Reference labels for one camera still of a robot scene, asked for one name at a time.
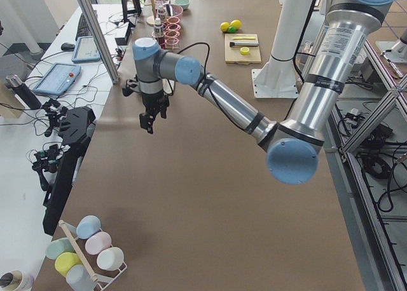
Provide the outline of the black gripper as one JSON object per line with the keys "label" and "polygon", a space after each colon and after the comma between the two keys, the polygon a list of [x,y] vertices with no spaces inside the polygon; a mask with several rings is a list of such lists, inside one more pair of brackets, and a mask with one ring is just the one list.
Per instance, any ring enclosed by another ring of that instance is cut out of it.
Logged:
{"label": "black gripper", "polygon": [[160,113],[161,118],[167,118],[169,97],[165,92],[143,93],[142,103],[145,106],[145,112],[139,115],[140,126],[149,134],[153,134],[153,123],[156,115]]}

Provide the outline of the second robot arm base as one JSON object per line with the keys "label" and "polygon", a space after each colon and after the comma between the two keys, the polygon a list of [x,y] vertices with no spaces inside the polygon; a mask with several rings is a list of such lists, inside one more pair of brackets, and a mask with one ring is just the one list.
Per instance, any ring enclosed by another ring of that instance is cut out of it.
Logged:
{"label": "second robot arm base", "polygon": [[402,79],[404,74],[397,64],[406,64],[406,30],[397,41],[376,41],[381,56],[387,61],[396,78]]}

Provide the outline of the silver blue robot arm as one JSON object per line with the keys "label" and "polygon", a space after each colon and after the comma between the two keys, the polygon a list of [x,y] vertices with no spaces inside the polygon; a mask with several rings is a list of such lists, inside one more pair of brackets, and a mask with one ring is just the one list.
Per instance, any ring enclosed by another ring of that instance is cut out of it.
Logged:
{"label": "silver blue robot arm", "polygon": [[273,177],[286,184],[302,184],[317,171],[324,144],[322,127],[344,89],[366,38],[378,30],[395,0],[331,0],[322,38],[309,73],[287,118],[268,119],[238,91],[207,71],[196,58],[162,49],[150,37],[132,45],[136,79],[145,111],[141,127],[153,130],[158,114],[169,101],[163,81],[169,79],[192,87],[218,108],[237,128],[255,138],[266,152]]}

